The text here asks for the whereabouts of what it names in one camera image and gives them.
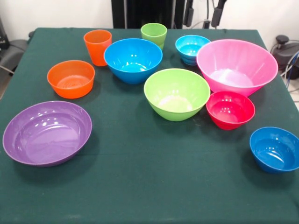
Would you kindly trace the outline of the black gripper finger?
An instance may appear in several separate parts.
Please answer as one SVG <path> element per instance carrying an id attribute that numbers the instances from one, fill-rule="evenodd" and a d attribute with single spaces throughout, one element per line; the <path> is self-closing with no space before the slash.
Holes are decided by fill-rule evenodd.
<path id="1" fill-rule="evenodd" d="M 186 27 L 190 27 L 193 20 L 194 8 L 193 8 L 193 0 L 186 0 L 185 12 L 183 18 L 183 25 Z"/>
<path id="2" fill-rule="evenodd" d="M 213 28 L 217 28 L 220 24 L 225 3 L 226 3 L 226 0 L 218 0 L 218 5 L 214 9 L 214 13 L 213 13 L 212 21 L 211 21 L 211 26 Z"/>

